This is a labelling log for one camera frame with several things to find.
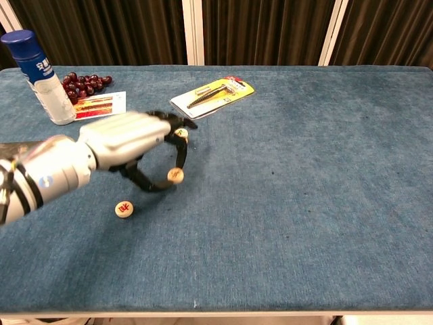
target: card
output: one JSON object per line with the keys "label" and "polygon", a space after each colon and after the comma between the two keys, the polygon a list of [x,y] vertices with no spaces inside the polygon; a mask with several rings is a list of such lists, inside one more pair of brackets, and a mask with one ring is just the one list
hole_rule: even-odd
{"label": "card", "polygon": [[238,77],[228,76],[171,99],[170,103],[195,120],[254,93],[254,89]]}
{"label": "card", "polygon": [[103,93],[101,95],[80,98],[74,105],[76,121],[87,118],[122,114],[127,111],[127,93]]}

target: bunch of grapes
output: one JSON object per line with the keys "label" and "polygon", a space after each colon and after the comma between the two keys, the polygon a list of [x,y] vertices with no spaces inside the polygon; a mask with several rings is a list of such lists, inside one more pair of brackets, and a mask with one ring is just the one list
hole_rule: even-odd
{"label": "bunch of grapes", "polygon": [[86,98],[93,95],[96,91],[101,91],[105,86],[113,81],[111,76],[99,77],[96,74],[91,76],[77,76],[75,72],[70,72],[63,77],[63,88],[72,104],[78,103],[79,98]]}

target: blue table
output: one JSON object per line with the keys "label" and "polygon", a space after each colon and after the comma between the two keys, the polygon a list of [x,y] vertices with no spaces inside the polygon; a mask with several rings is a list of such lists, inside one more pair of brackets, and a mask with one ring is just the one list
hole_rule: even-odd
{"label": "blue table", "polygon": [[[198,121],[175,189],[95,172],[1,228],[0,313],[433,310],[431,70],[55,67],[70,70],[112,75],[143,112],[227,75],[256,92]],[[0,142],[90,121],[51,123],[16,69],[0,89]],[[140,167],[164,178],[174,154]]]}

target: yellow packaging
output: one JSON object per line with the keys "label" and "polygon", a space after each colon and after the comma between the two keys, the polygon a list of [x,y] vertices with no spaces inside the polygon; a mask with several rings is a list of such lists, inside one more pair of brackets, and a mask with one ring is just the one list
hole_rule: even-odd
{"label": "yellow packaging", "polygon": [[254,89],[245,81],[228,76],[174,97],[170,103],[194,120],[215,113],[252,93]]}

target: robotic hand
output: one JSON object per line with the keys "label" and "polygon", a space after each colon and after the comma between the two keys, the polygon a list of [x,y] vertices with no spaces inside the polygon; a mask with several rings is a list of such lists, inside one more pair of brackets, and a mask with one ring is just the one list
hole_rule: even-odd
{"label": "robotic hand", "polygon": [[22,155],[0,160],[0,225],[84,186],[96,169],[119,171],[146,192],[171,187],[169,180],[150,181],[137,163],[147,151],[168,142],[177,148],[176,167],[183,168],[187,140],[175,133],[179,127],[197,129],[191,120],[174,114],[127,112],[81,127],[76,142],[56,135]]}

